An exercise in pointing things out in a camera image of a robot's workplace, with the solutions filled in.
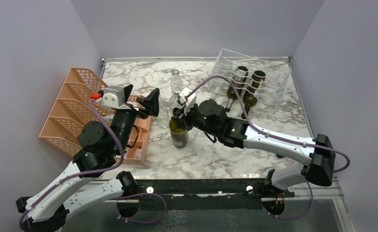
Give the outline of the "green wine bottle white label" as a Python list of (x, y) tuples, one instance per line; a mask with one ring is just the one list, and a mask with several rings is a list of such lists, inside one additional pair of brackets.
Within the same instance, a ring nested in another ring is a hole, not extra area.
[(241, 95), (243, 87), (245, 85), (246, 80), (248, 79), (248, 68), (245, 66), (238, 66), (234, 72), (234, 76), (232, 77), (232, 85), (234, 88), (229, 85), (226, 96), (228, 97), (228, 101), (225, 106), (225, 112), (230, 112), (233, 102), (237, 99), (236, 92), (238, 95)]

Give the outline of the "green wine bottle silver neck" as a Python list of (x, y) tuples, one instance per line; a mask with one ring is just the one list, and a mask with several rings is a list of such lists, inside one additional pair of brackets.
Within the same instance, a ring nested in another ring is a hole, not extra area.
[(188, 143), (188, 132), (174, 121), (169, 121), (169, 129), (171, 134), (172, 143), (177, 148), (184, 148)]

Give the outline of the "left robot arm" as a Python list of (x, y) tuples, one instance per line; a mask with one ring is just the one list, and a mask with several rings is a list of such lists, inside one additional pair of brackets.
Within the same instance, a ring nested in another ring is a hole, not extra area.
[[(115, 110), (112, 122), (108, 123), (96, 113), (96, 120), (88, 122), (78, 135), (81, 150), (66, 169), (38, 194), (16, 201), (22, 231), (54, 232), (71, 216), (97, 203), (139, 196), (137, 182), (126, 171), (97, 188), (80, 191), (85, 184), (121, 165), (136, 118), (159, 114), (158, 88), (145, 98), (137, 98), (139, 107), (128, 103), (132, 89), (132, 85), (109, 86), (90, 96), (91, 110), (95, 110), (95, 102)], [(120, 161), (116, 161), (116, 155), (120, 155)]]

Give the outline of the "green wine bottle dark label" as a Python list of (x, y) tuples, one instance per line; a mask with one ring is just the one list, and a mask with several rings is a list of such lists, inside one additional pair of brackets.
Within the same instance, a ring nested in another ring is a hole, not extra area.
[(252, 83), (247, 88), (247, 91), (243, 97), (243, 103), (244, 103), (246, 113), (241, 115), (242, 119), (245, 119), (246, 116), (249, 114), (250, 108), (256, 105), (258, 99), (257, 97), (255, 97), (255, 93), (256, 93), (256, 90), (259, 89), (261, 85), (263, 85), (265, 78), (266, 78), (266, 73), (264, 71), (257, 70), (253, 72), (253, 75), (251, 77)]

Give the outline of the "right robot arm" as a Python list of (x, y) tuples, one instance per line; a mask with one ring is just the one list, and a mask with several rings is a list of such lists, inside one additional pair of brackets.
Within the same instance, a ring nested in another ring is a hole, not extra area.
[(263, 191), (270, 197), (303, 182), (323, 187), (332, 184), (335, 151), (324, 134), (311, 138), (269, 131), (245, 119), (228, 117), (223, 106), (214, 100), (195, 103), (191, 108), (176, 107), (172, 120), (186, 131), (203, 131), (213, 143), (263, 150), (294, 160), (296, 163), (290, 167), (268, 172)]

